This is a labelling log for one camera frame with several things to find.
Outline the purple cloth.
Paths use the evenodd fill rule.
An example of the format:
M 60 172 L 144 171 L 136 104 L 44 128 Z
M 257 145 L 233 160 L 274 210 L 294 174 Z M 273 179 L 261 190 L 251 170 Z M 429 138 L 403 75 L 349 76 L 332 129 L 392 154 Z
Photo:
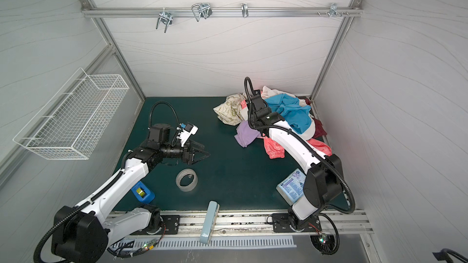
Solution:
M 258 130 L 252 129 L 247 121 L 242 121 L 236 129 L 234 138 L 241 147 L 246 148 L 260 136 Z

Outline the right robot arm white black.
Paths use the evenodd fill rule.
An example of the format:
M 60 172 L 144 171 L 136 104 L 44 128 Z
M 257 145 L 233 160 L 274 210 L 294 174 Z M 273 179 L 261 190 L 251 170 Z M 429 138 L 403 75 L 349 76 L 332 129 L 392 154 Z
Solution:
M 340 158 L 322 153 L 301 138 L 284 117 L 272 111 L 262 99 L 260 90 L 254 90 L 249 77 L 244 79 L 244 90 L 250 128 L 279 143 L 305 174 L 303 196 L 288 210 L 292 229 L 304 229 L 310 219 L 317 219 L 330 208 L 342 214 L 354 213 L 355 197 L 344 179 Z

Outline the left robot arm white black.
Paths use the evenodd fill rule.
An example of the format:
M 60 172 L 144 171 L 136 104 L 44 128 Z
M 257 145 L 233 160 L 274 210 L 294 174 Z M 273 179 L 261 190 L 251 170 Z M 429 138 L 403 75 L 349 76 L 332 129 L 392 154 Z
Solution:
M 168 124 L 151 126 L 147 140 L 126 154 L 121 168 L 99 189 L 78 205 L 58 210 L 54 225 L 35 248 L 34 262 L 43 262 L 41 252 L 47 241 L 51 241 L 51 253 L 63 263 L 95 263 L 110 246 L 136 231 L 158 233 L 164 229 L 160 210 L 155 206 L 135 208 L 114 219 L 108 215 L 164 159 L 180 159 L 192 165 L 197 162 L 197 153 L 203 153 L 204 158 L 209 156 L 202 144 L 190 139 L 198 131 L 195 125 L 181 123 L 173 141 L 169 140 L 170 130 Z

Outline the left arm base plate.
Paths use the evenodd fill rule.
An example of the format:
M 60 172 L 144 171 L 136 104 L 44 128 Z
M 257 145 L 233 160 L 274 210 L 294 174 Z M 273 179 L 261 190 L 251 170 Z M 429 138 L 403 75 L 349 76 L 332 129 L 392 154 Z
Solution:
M 142 235 L 176 235 L 179 231 L 180 215 L 160 215 L 155 225 L 150 225 L 144 230 L 133 232 L 133 236 Z

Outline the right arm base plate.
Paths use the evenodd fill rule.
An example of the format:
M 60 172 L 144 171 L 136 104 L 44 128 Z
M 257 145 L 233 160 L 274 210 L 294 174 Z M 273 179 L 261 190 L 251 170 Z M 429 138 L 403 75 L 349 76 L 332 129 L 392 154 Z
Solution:
M 266 223 L 273 227 L 274 233 L 322 233 L 320 221 L 313 216 L 299 220 L 293 213 L 273 213 Z

